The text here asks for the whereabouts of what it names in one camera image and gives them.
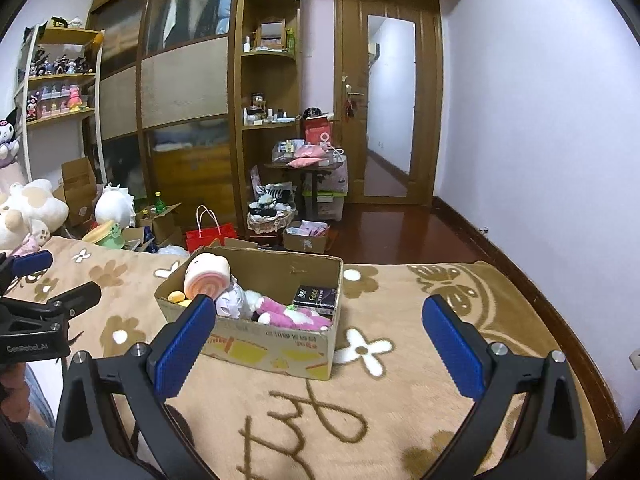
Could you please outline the person's hand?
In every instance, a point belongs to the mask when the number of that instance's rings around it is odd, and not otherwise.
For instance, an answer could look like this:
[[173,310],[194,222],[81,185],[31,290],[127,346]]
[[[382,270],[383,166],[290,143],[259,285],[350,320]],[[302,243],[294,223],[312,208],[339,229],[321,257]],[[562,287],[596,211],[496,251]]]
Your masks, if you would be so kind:
[[6,393],[1,401],[1,411],[10,422],[16,424],[28,419],[30,412],[30,390],[25,374],[25,363],[10,365],[1,373],[1,385]]

